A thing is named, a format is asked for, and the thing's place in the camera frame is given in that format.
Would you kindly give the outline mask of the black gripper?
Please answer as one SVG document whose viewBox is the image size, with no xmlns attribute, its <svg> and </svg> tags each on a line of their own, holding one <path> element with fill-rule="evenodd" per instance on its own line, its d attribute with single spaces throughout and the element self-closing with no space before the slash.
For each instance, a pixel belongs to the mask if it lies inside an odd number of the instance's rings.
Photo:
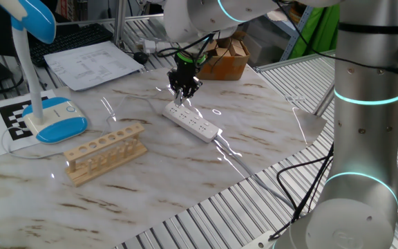
<svg viewBox="0 0 398 249">
<path fill-rule="evenodd" d="M 193 97 L 194 93 L 202 86 L 196 77 L 197 67 L 193 62 L 177 61 L 176 67 L 168 73 L 170 87 L 175 93 L 175 104 L 181 105 L 182 99 Z"/>
</svg>

